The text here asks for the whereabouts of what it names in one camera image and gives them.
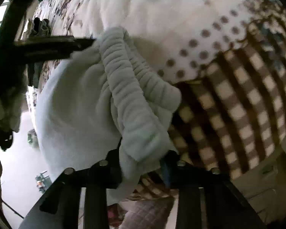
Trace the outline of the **white bedside cabinet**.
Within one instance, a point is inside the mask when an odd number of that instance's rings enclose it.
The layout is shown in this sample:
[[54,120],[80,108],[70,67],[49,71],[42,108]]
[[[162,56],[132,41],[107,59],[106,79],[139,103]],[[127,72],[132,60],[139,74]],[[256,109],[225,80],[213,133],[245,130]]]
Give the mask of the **white bedside cabinet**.
[[286,216],[286,154],[281,147],[232,183],[265,224]]

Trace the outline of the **light green fleece pants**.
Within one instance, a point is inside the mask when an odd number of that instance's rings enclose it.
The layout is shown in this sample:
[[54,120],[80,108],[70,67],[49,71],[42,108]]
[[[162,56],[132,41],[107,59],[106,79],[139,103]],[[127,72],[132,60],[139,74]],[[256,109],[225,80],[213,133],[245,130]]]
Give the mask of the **light green fleece pants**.
[[107,30],[63,60],[38,97],[36,134],[50,177],[89,168],[118,149],[122,183],[107,190],[107,203],[125,200],[174,150],[168,128],[180,103],[180,90],[148,65],[128,32]]

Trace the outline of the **floral bed blanket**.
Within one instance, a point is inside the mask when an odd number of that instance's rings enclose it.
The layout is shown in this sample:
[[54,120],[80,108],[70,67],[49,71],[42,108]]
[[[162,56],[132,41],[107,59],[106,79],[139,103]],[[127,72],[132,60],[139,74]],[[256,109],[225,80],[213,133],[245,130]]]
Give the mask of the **floral bed blanket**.
[[[180,90],[168,135],[191,163],[234,180],[286,138],[286,9],[279,0],[44,0],[35,15],[49,19],[54,35],[97,40],[124,28],[157,75]],[[44,64],[36,104],[61,62]],[[145,173],[129,198],[168,195]]]

